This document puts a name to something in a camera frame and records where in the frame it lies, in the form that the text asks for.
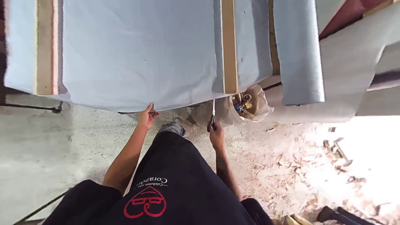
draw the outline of concrete floor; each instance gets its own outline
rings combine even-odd
[[[55,106],[58,101],[12,95],[8,103]],[[186,119],[189,112],[162,112],[146,136],[141,157],[161,125],[176,116]],[[60,114],[0,107],[0,124],[0,223],[12,224],[84,179],[101,182],[133,132],[137,114],[69,104]],[[293,213],[313,221],[328,205],[394,225],[400,221],[400,197],[388,171],[398,171],[399,125],[398,117],[357,117],[341,124],[265,120],[225,128],[226,153],[243,196],[258,199],[277,224]],[[184,126],[187,139],[215,169],[208,133],[188,121]],[[337,127],[334,133],[328,132],[332,126]],[[343,150],[354,160],[343,167],[345,172],[335,168],[342,162],[335,162],[322,146],[324,139],[338,137],[345,137]],[[358,179],[349,182],[351,176]],[[45,218],[57,203],[31,219]]]

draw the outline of transparent plastic bag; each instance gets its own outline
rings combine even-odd
[[[256,84],[248,88],[244,94],[250,94],[254,98],[255,107],[253,112],[253,119],[241,117],[235,110],[232,103],[232,96],[219,98],[215,100],[215,121],[221,123],[223,127],[230,125],[261,122],[270,112],[274,111],[273,107],[268,106],[265,93],[261,86]],[[191,110],[190,115],[199,124],[200,127],[206,129],[207,124],[211,119],[212,114],[212,100],[205,102],[197,108]]]

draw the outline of sneaker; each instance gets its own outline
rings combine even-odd
[[[181,123],[181,121],[180,121],[180,118],[179,118],[179,117],[175,117],[175,118],[173,119],[173,121],[176,122],[176,123],[179,123],[180,127],[182,127],[181,136],[184,137],[185,134],[186,134],[186,130],[185,130],[185,128],[183,128],[182,123]]]
[[[173,121],[174,121],[174,122],[176,122],[176,123],[180,123],[180,119],[179,119],[179,117],[175,117],[175,118],[173,118]]]

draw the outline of black t-shirt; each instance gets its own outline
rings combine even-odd
[[[173,132],[153,141],[127,195],[85,180],[68,191],[49,224],[254,224],[196,147]]]

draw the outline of wall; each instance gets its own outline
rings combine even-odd
[[[367,91],[356,116],[400,115],[400,86]]]

